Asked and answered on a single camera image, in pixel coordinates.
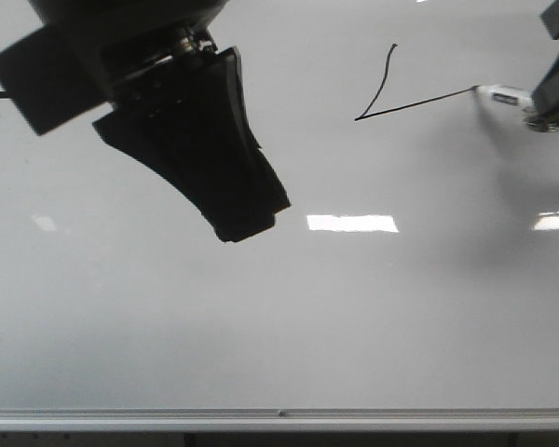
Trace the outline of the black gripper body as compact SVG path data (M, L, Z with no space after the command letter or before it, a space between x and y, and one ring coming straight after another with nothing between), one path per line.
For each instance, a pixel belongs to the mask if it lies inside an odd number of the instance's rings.
M164 55L178 31L206 20L63 20L0 52L0 86L38 135L109 102L116 87Z

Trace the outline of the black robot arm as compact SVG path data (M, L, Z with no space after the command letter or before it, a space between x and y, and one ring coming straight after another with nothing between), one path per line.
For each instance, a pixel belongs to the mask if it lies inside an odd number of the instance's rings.
M249 125L241 57L220 50L221 1L35 1L41 27L0 52L0 98L44 135L109 103L102 140L182 193L223 242L290 205Z

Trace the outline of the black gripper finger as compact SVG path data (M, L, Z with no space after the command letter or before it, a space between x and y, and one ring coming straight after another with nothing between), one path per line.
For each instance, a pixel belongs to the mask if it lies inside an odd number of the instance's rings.
M272 228L291 205L252 134L234 47L164 62L117 86L112 112L93 127L181 192L223 242Z

